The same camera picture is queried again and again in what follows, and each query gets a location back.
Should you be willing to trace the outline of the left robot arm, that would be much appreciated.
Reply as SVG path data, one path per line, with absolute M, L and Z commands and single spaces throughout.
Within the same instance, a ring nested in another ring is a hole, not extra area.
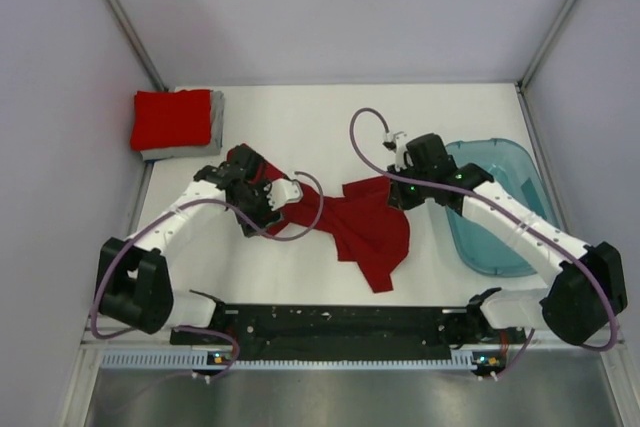
M 268 163 L 247 145 L 233 148 L 219 165 L 199 169 L 175 201 L 154 220 L 125 239 L 112 237 L 102 246 L 92 333 L 100 316 L 125 325 L 127 331 L 155 334 L 164 328 L 191 327 L 205 343 L 226 334 L 227 321 L 216 313 L 219 302 L 193 287 L 174 284 L 176 259 L 213 221 L 235 215 L 244 236 L 260 235 L 279 222 L 284 206 L 301 198 L 298 182 L 269 179 Z

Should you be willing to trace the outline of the dark red t-shirt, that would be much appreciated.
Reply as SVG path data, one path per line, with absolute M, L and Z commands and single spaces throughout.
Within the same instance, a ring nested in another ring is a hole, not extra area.
M 302 186 L 298 203 L 277 210 L 282 220 L 267 231 L 280 233 L 290 224 L 313 226 L 331 235 L 340 262 L 354 262 L 375 293 L 393 290 L 391 275 L 409 253 L 410 225 L 404 212 L 387 205 L 390 180 L 372 177 L 346 183 L 342 195 L 319 194 Z

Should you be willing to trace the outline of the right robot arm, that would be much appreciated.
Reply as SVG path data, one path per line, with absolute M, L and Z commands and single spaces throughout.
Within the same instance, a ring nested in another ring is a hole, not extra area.
M 410 210 L 432 199 L 500 239 L 526 261 L 544 285 L 532 290 L 493 289 L 476 297 L 469 335 L 487 343 L 503 329 L 547 329 L 571 345 L 585 343 L 628 306 L 619 251 L 591 246 L 550 224 L 509 194 L 482 167 L 458 166 L 436 134 L 413 140 L 385 135 L 395 155 L 389 204 Z

